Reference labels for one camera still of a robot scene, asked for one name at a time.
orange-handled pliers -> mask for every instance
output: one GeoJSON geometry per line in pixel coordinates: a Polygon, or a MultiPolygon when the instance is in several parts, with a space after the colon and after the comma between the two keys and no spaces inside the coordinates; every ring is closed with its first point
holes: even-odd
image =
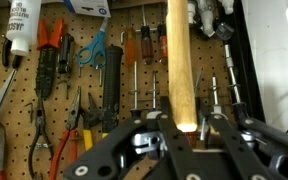
{"type": "MultiPolygon", "coordinates": [[[[73,100],[71,109],[68,114],[68,119],[66,123],[66,130],[62,135],[60,144],[57,146],[55,154],[52,158],[51,170],[50,170],[50,180],[56,180],[58,163],[61,158],[62,151],[69,137],[74,137],[76,135],[76,128],[78,125],[78,119],[80,116],[80,107],[81,107],[81,87],[78,87],[77,93],[73,100]]],[[[72,154],[75,158],[77,157],[77,148],[70,149],[70,154],[72,154]]]]}

glue tube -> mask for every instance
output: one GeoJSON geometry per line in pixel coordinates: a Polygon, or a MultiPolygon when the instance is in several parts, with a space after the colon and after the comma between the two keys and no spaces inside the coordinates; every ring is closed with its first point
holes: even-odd
{"type": "Polygon", "coordinates": [[[13,0],[6,37],[12,41],[11,52],[27,56],[36,43],[41,0],[13,0]]]}

pegboard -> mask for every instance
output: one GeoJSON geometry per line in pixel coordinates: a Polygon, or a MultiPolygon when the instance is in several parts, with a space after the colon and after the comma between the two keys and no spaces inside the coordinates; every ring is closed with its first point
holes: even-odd
{"type": "MultiPolygon", "coordinates": [[[[129,9],[131,14],[131,22],[135,29],[140,29],[142,23],[142,15],[140,7],[129,9]]],[[[157,27],[160,21],[160,13],[158,5],[147,5],[146,22],[152,28],[157,27]]],[[[112,18],[109,20],[109,26],[106,29],[105,45],[111,44],[120,45],[121,32],[128,25],[128,11],[126,9],[114,10],[111,12],[112,18]]],[[[74,15],[69,13],[67,8],[62,4],[43,5],[40,18],[46,19],[49,36],[55,25],[58,17],[63,17],[65,22],[65,33],[70,33],[75,38],[75,52],[83,46],[89,44],[96,36],[102,18],[91,17],[84,15],[74,15]]],[[[2,34],[6,33],[6,26],[9,18],[9,9],[0,8],[0,88],[4,81],[11,73],[12,68],[6,69],[1,63],[1,51],[4,39],[2,34]]],[[[223,56],[222,42],[216,37],[205,42],[195,34],[194,30],[190,32],[191,57],[192,57],[192,72],[195,81],[196,71],[203,69],[201,81],[199,84],[198,96],[205,103],[209,104],[209,87],[211,86],[211,77],[213,74],[218,78],[218,86],[220,87],[219,96],[220,103],[225,106],[226,114],[232,117],[230,110],[230,99],[228,87],[228,75],[223,56]]],[[[152,89],[152,71],[157,71],[157,89],[159,96],[168,95],[168,76],[176,76],[169,74],[167,66],[163,66],[158,62],[158,42],[157,34],[151,34],[154,46],[155,62],[152,65],[144,65],[141,61],[138,62],[138,90],[139,108],[143,109],[143,116],[147,113],[147,109],[152,106],[152,95],[146,93],[152,89]]],[[[138,47],[140,47],[140,34],[137,35],[138,47]]],[[[28,172],[28,152],[29,145],[32,143],[35,135],[34,122],[30,122],[30,108],[25,107],[26,104],[32,102],[34,108],[37,105],[37,96],[35,94],[35,76],[38,64],[39,51],[36,46],[31,47],[30,54],[24,57],[19,71],[16,74],[14,82],[5,97],[4,103],[0,109],[0,122],[4,124],[7,134],[7,151],[6,151],[6,175],[8,179],[30,179],[28,172]]],[[[133,90],[134,75],[133,67],[127,67],[124,64],[124,58],[121,65],[121,94],[120,94],[120,121],[125,120],[130,116],[130,110],[133,108],[133,96],[129,91],[133,90]]],[[[50,141],[55,147],[59,143],[62,133],[65,130],[65,123],[68,117],[68,109],[72,103],[77,87],[82,89],[82,107],[88,108],[88,93],[90,92],[101,110],[103,99],[103,87],[99,87],[99,73],[94,67],[85,65],[81,71],[81,77],[78,76],[78,64],[75,60],[71,78],[69,80],[69,99],[65,98],[65,86],[58,84],[59,76],[54,82],[52,94],[44,100],[46,113],[46,132],[50,141]]],[[[78,130],[83,129],[82,119],[79,121],[78,130]]],[[[101,139],[101,126],[98,125],[92,128],[95,140],[101,139]]],[[[63,169],[67,166],[68,160],[68,144],[65,147],[59,163],[58,179],[61,179],[63,169]]],[[[78,141],[79,154],[84,152],[83,140],[78,141]]],[[[34,170],[41,172],[46,178],[49,173],[51,164],[50,155],[47,149],[39,149],[34,152],[33,156],[34,170]]],[[[133,168],[129,174],[129,179],[137,179],[145,174],[154,166],[155,162],[143,161],[133,168]]]]}

